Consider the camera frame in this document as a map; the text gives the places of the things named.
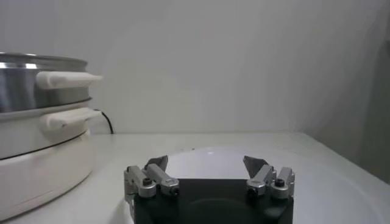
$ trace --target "white wall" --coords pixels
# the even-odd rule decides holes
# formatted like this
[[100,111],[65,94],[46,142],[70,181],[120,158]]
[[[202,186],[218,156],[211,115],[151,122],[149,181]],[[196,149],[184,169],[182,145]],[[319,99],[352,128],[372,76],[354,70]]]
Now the white wall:
[[358,159],[386,0],[0,6],[1,50],[88,60],[118,132],[306,130]]

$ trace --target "metal bracket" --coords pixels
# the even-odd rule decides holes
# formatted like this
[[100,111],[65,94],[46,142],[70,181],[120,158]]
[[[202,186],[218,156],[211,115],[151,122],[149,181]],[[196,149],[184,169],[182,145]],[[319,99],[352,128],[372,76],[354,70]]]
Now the metal bracket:
[[270,165],[263,165],[257,174],[246,181],[247,193],[251,197],[259,197],[266,193],[266,188],[276,179],[276,171]]
[[156,194],[156,183],[142,173],[138,166],[129,166],[125,173],[125,193],[127,195],[138,194],[143,198],[150,198]]
[[294,196],[295,173],[289,167],[283,167],[277,179],[271,183],[271,195],[277,199],[287,199]]
[[160,185],[163,194],[169,196],[177,196],[179,194],[179,180],[170,177],[156,164],[147,165],[143,172]]

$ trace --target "stainless steel pot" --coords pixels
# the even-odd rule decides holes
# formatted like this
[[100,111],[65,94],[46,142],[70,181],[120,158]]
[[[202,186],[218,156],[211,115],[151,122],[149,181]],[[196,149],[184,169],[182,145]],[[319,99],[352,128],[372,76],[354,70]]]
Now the stainless steel pot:
[[0,160],[62,144],[87,131],[98,112],[88,86],[100,76],[87,62],[0,53]]
[[85,82],[68,88],[42,88],[40,72],[60,71],[87,74],[83,60],[0,53],[0,113],[56,107],[90,100]]

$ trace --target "silver metal part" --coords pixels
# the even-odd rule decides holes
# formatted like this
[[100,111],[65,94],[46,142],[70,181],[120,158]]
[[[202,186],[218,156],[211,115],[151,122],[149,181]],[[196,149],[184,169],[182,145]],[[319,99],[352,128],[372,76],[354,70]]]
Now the silver metal part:
[[160,185],[163,194],[170,196],[177,196],[179,194],[179,180],[170,177],[156,164],[147,165],[144,173]]
[[143,198],[150,198],[156,194],[156,183],[142,173],[138,166],[129,166],[125,171],[125,194],[138,194]]
[[294,195],[295,173],[289,167],[283,167],[277,179],[271,184],[271,195],[277,199],[287,199]]
[[64,57],[0,52],[0,113],[57,107],[91,99],[87,87],[41,89],[40,71],[85,72],[87,63]]
[[247,190],[253,196],[261,196],[266,193],[266,188],[276,178],[276,171],[270,165],[264,165],[260,171],[252,178],[246,181]]

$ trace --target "white table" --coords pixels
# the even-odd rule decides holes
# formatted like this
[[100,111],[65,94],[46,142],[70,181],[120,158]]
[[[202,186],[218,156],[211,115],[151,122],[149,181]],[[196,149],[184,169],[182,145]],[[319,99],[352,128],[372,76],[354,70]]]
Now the white table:
[[315,159],[348,177],[377,205],[390,223],[390,186],[303,133],[225,133],[181,135],[94,135],[96,166],[73,190],[8,223],[127,223],[123,170],[143,166],[151,157],[197,147],[243,146],[282,149]]

